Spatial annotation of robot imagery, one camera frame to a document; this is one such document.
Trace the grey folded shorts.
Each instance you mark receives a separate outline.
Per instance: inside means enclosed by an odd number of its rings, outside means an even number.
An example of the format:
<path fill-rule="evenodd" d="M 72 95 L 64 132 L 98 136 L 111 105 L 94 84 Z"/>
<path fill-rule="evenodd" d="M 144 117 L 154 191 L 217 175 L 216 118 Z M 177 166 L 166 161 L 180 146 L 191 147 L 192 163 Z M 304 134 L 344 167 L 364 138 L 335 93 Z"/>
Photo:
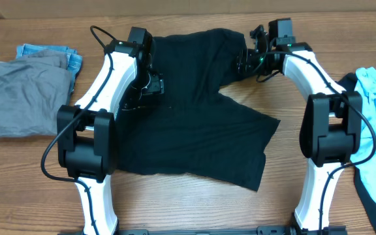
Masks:
<path fill-rule="evenodd" d="M 67 56 L 43 50 L 0 62 L 0 138 L 55 135 L 56 115 L 70 97 Z"/>

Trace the black shorts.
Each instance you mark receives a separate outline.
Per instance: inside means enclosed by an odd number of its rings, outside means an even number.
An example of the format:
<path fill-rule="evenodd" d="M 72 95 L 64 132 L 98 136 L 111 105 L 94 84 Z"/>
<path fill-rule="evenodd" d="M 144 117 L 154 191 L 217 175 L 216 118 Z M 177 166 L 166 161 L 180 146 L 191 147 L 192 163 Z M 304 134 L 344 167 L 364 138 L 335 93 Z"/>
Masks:
<path fill-rule="evenodd" d="M 242 80 L 232 62 L 245 47 L 245 37 L 229 29 L 156 37 L 153 69 L 164 93 L 119 112 L 117 168 L 190 173 L 256 191 L 279 121 L 219 91 Z"/>

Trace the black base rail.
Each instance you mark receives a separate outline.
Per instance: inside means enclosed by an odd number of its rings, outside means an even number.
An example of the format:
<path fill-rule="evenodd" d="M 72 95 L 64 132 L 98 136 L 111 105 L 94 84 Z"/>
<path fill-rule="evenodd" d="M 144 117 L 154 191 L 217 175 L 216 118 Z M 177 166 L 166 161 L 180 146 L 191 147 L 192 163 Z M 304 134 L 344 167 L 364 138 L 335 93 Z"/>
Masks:
<path fill-rule="evenodd" d="M 300 230 L 293 226 L 265 225 L 250 229 L 217 230 L 164 230 L 149 231 L 144 229 L 117 230 L 113 235 L 348 235 L 344 226 L 328 227 L 319 230 Z"/>

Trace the black garment under pile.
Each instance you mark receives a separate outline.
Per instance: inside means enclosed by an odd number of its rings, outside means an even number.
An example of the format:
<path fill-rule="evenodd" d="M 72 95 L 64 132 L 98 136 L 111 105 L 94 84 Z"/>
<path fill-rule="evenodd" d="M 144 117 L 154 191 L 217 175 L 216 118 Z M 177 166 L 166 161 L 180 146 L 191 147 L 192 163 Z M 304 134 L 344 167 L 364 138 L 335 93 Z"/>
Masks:
<path fill-rule="evenodd" d="M 354 90 L 357 80 L 358 79 L 355 73 L 348 73 L 338 82 L 338 84 L 344 87 L 347 91 Z M 363 186 L 360 171 L 357 168 L 355 168 L 354 173 L 354 185 L 358 196 L 360 197 L 362 205 L 366 211 L 368 219 L 376 233 L 376 203 L 372 200 L 366 188 Z"/>

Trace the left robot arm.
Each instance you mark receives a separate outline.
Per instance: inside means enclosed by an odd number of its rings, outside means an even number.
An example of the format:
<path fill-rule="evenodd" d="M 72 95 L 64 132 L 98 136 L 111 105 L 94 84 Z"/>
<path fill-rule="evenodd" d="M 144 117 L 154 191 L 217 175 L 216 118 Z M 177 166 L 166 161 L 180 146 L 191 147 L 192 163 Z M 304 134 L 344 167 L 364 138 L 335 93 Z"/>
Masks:
<path fill-rule="evenodd" d="M 121 111 L 151 105 L 165 92 L 151 64 L 155 41 L 132 27 L 126 41 L 104 45 L 101 71 L 74 106 L 57 112 L 58 161 L 78 189 L 84 213 L 82 234 L 117 234 L 111 177 L 118 161 L 116 120 Z"/>

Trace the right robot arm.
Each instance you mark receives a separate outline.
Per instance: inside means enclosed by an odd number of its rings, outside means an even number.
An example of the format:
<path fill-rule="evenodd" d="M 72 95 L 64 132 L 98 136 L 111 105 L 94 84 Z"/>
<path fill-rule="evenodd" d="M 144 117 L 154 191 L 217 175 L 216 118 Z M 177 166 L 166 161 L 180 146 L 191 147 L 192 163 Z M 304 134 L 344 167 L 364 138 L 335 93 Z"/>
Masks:
<path fill-rule="evenodd" d="M 332 226 L 329 211 L 344 166 L 360 146 L 362 98 L 340 86 L 317 61 L 306 42 L 297 42 L 289 18 L 250 32 L 253 49 L 242 50 L 236 70 L 269 80 L 283 74 L 306 101 L 299 143 L 307 159 L 300 201 L 289 226 L 261 226 L 258 234 L 346 234 Z"/>

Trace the blue denim folded garment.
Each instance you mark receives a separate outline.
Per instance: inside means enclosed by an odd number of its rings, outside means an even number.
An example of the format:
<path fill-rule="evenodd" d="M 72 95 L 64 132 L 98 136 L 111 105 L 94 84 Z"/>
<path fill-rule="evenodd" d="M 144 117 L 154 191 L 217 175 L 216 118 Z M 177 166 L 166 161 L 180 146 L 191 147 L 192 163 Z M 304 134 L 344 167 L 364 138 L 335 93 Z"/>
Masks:
<path fill-rule="evenodd" d="M 82 56 L 78 54 L 76 49 L 69 48 L 68 46 L 23 44 L 16 47 L 16 58 L 43 50 L 61 52 L 67 56 L 67 70 L 72 74 L 69 93 L 72 94 L 74 92 L 76 77 L 82 67 Z"/>

